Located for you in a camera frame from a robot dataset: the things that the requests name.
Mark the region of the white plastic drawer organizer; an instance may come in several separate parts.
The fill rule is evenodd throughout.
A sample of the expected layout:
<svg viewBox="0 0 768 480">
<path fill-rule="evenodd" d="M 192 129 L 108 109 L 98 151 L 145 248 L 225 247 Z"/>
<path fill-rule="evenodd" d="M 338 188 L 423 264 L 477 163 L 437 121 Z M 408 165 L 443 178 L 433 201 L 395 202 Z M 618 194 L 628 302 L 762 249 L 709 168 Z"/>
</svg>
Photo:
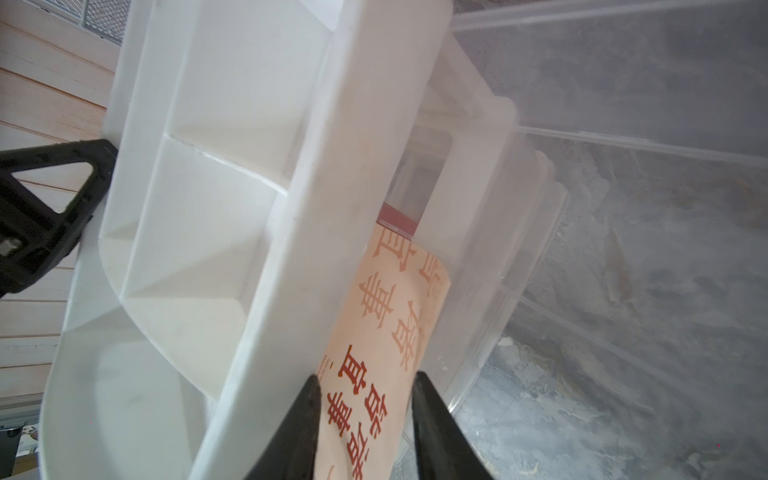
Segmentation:
<svg viewBox="0 0 768 480">
<path fill-rule="evenodd" d="M 44 479 L 239 479 L 316 374 L 375 225 L 450 288 L 450 410 L 567 200 L 446 1 L 135 1 L 42 407 Z"/>
</svg>

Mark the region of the beige postcard red characters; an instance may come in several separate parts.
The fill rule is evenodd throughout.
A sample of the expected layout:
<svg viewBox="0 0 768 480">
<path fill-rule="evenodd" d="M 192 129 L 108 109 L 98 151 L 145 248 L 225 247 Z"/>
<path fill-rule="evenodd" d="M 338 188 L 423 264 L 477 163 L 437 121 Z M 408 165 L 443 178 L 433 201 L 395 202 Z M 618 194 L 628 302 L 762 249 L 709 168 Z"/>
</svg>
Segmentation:
<svg viewBox="0 0 768 480">
<path fill-rule="evenodd" d="M 450 285 L 436 255 L 375 225 L 317 371 L 315 478 L 389 478 Z"/>
</svg>

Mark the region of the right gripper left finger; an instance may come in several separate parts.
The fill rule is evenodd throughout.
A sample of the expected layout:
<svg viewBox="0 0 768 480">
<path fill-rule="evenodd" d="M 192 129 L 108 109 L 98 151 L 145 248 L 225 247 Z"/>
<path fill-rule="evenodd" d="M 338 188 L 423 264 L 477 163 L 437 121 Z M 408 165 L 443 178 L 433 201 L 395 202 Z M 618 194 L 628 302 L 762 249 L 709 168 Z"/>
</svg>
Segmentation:
<svg viewBox="0 0 768 480">
<path fill-rule="evenodd" d="M 321 388 L 310 375 L 246 480 L 311 480 L 314 478 Z"/>
</svg>

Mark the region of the clear plastic drawer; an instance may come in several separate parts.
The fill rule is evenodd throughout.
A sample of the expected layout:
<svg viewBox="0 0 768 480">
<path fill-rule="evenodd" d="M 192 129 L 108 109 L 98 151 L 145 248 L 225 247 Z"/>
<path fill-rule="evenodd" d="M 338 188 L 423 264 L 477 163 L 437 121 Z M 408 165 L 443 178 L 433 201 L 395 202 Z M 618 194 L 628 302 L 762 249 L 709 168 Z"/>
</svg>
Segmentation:
<svg viewBox="0 0 768 480">
<path fill-rule="evenodd" d="M 568 197 L 456 421 L 495 479 L 767 475 L 767 5 L 458 1 Z"/>
</svg>

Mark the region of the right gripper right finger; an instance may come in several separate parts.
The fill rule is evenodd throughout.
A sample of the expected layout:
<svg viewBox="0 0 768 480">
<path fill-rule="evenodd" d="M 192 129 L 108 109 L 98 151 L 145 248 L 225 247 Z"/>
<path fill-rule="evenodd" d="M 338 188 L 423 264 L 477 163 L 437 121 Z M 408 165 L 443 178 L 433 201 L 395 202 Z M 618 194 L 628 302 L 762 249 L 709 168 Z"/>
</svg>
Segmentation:
<svg viewBox="0 0 768 480">
<path fill-rule="evenodd" d="M 411 405 L 419 479 L 493 479 L 423 371 L 415 375 Z"/>
</svg>

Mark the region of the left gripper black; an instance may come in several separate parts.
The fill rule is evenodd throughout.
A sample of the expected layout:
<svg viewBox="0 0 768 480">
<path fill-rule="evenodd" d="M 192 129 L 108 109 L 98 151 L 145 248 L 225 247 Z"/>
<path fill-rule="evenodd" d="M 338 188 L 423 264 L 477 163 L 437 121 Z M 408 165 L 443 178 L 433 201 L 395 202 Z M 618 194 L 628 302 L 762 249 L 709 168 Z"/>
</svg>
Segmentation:
<svg viewBox="0 0 768 480">
<path fill-rule="evenodd" d="M 6 150 L 1 153 L 1 294 L 34 285 L 78 245 L 109 191 L 118 149 L 107 139 Z M 14 177 L 17 172 L 87 164 L 91 172 L 61 212 Z"/>
</svg>

